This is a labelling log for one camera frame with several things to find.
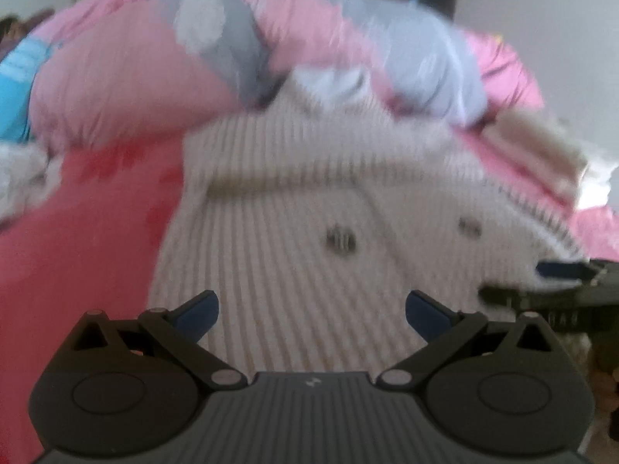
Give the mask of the pink grey floral duvet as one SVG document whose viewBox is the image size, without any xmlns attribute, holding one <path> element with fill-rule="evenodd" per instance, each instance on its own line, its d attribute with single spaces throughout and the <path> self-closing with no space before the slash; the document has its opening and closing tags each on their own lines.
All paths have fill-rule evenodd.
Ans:
<svg viewBox="0 0 619 464">
<path fill-rule="evenodd" d="M 514 49 L 406 0 L 83 0 L 31 40 L 26 124 L 55 152 L 264 106 L 299 67 L 363 69 L 393 111 L 457 126 L 544 106 Z"/>
</svg>

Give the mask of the beige white houndstooth coat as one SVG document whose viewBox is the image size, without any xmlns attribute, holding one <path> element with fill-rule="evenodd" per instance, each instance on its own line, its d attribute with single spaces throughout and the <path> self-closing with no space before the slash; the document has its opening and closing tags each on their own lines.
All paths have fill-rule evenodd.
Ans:
<svg viewBox="0 0 619 464">
<path fill-rule="evenodd" d="M 449 126 L 370 96 L 327 107 L 295 78 L 268 109 L 188 133 L 183 171 L 149 305 L 214 291 L 202 345 L 246 374 L 378 374 L 423 346 L 410 291 L 475 312 L 483 283 L 538 288 L 540 260 L 583 254 Z"/>
</svg>

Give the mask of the red pink bed sheet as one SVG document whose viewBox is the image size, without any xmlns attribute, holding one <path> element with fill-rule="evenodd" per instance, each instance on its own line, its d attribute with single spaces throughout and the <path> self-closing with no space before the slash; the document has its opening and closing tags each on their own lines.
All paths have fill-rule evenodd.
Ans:
<svg viewBox="0 0 619 464">
<path fill-rule="evenodd" d="M 570 214 L 473 136 L 451 129 L 501 186 L 555 215 L 582 257 L 615 259 L 618 216 Z M 149 305 L 159 249 L 184 189 L 183 137 L 68 154 L 60 186 L 1 235 L 1 459 L 41 450 L 28 420 L 34 383 L 87 310 L 130 319 Z"/>
</svg>

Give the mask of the folded cream blanket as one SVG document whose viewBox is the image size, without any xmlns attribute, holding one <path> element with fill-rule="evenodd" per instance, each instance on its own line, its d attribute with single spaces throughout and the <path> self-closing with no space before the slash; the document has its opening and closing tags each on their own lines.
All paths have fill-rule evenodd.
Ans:
<svg viewBox="0 0 619 464">
<path fill-rule="evenodd" d="M 510 108 L 497 114 L 480 136 L 572 210 L 609 203 L 618 159 L 571 134 L 559 118 L 543 110 Z"/>
</svg>

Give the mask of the black coat button upper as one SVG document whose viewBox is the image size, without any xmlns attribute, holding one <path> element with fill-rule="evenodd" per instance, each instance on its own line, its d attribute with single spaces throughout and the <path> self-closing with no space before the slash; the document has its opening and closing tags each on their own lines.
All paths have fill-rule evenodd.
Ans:
<svg viewBox="0 0 619 464">
<path fill-rule="evenodd" d="M 335 224 L 326 232 L 326 245 L 340 256 L 350 256 L 357 251 L 357 236 L 352 229 Z"/>
</svg>

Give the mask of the white crumpled clothes pile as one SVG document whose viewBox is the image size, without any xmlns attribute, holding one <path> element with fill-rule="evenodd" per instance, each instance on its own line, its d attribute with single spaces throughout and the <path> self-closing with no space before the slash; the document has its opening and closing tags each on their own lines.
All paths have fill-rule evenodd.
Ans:
<svg viewBox="0 0 619 464">
<path fill-rule="evenodd" d="M 1 225 L 45 202 L 62 182 L 62 156 L 36 143 L 1 144 Z"/>
</svg>

